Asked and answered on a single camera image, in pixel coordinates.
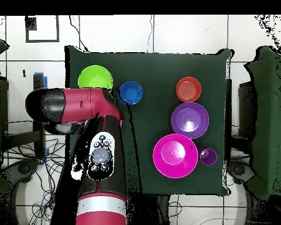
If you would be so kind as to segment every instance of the magenta bowl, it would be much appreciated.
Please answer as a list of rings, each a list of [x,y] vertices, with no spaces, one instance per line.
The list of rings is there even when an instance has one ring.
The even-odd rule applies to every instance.
[[[185,135],[166,135],[154,147],[153,162],[165,177],[183,178],[196,167],[198,150],[194,142]]]

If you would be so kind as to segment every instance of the bowl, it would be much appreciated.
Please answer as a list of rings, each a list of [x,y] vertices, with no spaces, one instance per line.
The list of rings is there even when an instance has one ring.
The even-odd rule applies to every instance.
[[[176,86],[176,94],[183,102],[195,102],[201,95],[201,91],[201,84],[194,77],[184,77]]]
[[[194,142],[185,135],[166,135],[154,147],[153,162],[165,177],[183,178],[196,167],[198,150]]]
[[[119,99],[124,104],[137,104],[143,96],[141,85],[135,81],[127,81],[119,88]]]
[[[200,148],[198,154],[200,161],[205,166],[212,166],[218,159],[217,153],[211,148]]]
[[[113,79],[110,72],[98,65],[86,67],[79,75],[78,78],[79,88],[107,88],[112,89]]]
[[[196,139],[206,132],[209,116],[202,105],[183,103],[174,110],[171,123],[175,133]]]

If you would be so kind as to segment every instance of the chair wheel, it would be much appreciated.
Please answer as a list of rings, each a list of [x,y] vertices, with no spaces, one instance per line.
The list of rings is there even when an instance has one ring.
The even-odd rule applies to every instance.
[[[233,178],[233,182],[237,185],[242,185],[242,181],[240,179]]]
[[[24,178],[24,179],[22,180],[22,183],[26,184],[26,183],[28,183],[29,181],[31,181],[31,179],[32,179],[32,176],[30,175],[29,177]]]

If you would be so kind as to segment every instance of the small purple bowl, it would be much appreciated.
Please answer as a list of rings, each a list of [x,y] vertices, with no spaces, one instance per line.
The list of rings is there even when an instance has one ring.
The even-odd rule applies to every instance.
[[[175,133],[196,139],[206,132],[209,116],[202,105],[183,103],[174,110],[171,123]]]
[[[198,155],[200,157],[200,161],[205,166],[212,166],[218,159],[217,153],[211,148],[200,148]]]

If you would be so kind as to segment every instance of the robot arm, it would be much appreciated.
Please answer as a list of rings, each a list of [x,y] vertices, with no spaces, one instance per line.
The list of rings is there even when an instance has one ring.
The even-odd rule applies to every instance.
[[[40,89],[27,96],[26,111],[61,133],[71,131],[67,125],[85,124],[63,169],[51,225],[61,214],[64,218],[70,193],[78,203],[76,225],[126,225],[121,113],[111,93],[101,88]]]

